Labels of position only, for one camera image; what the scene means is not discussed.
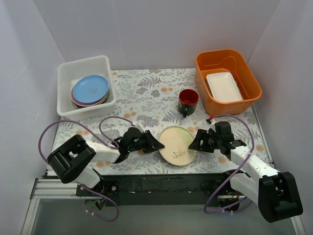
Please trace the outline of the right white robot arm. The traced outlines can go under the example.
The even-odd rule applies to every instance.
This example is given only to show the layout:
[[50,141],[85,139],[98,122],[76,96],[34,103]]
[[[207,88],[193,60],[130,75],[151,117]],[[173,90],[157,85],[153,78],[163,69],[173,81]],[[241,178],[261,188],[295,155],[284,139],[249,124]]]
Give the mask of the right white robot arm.
[[210,200],[221,190],[229,195],[238,191],[258,206],[269,223],[303,213],[294,176],[280,172],[253,155],[253,148],[234,138],[229,122],[217,122],[214,129],[198,130],[188,148],[208,153],[219,150],[238,164],[237,169],[224,173],[226,179],[211,194]]

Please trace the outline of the pink round plate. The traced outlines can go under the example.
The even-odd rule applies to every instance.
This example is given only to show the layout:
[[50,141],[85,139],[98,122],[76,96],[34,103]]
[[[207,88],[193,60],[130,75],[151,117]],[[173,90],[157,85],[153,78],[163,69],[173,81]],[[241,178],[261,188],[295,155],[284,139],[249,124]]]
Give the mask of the pink round plate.
[[71,92],[71,100],[72,100],[72,102],[75,105],[80,106],[80,107],[90,107],[90,106],[94,106],[94,105],[105,103],[109,97],[110,97],[110,92],[108,91],[106,93],[106,95],[103,96],[99,101],[92,102],[92,103],[83,103],[83,102],[80,102],[77,99],[75,99],[74,96],[73,96],[73,92]]

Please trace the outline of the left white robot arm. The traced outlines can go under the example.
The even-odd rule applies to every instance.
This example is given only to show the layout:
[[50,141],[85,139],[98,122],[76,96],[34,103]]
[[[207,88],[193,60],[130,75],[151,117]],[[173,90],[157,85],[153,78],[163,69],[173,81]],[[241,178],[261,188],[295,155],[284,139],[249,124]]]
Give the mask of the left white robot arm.
[[131,152],[141,150],[149,154],[165,148],[149,130],[144,131],[140,127],[130,127],[114,141],[119,145],[118,149],[75,135],[53,151],[47,162],[62,183],[85,185],[92,195],[98,196],[103,192],[104,184],[100,173],[89,167],[90,162],[118,164],[126,160]]

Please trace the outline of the blue round plate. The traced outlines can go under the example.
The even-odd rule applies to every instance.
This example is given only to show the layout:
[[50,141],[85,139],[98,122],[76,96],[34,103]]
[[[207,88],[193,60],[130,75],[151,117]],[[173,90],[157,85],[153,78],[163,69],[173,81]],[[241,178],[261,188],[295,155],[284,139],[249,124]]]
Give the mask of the blue round plate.
[[79,80],[72,89],[73,97],[82,103],[94,103],[108,92],[109,83],[100,75],[90,75]]

